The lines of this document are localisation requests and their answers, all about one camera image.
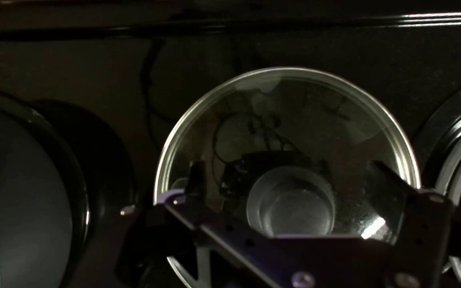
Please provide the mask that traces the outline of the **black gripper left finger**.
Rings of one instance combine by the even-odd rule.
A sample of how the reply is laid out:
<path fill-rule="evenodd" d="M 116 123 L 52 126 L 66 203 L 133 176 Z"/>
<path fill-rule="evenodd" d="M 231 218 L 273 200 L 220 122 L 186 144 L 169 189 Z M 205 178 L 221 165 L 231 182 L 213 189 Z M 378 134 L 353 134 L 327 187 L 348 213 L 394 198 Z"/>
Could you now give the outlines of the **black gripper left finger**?
<path fill-rule="evenodd" d="M 204 202 L 207 195 L 207 174 L 204 162 L 193 162 L 189 166 L 188 182 L 183 190 L 169 192 L 169 205 L 185 205 L 191 202 Z"/>

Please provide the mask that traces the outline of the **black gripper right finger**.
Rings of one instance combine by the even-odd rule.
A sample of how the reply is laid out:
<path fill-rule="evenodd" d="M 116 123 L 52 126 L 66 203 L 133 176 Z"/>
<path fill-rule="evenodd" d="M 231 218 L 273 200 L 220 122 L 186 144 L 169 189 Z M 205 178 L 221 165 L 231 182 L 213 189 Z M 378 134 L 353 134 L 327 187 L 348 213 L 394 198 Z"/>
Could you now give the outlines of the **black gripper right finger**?
<path fill-rule="evenodd" d="M 414 222 L 418 190 L 383 162 L 369 165 L 367 198 L 386 221 L 388 240 L 396 240 Z"/>

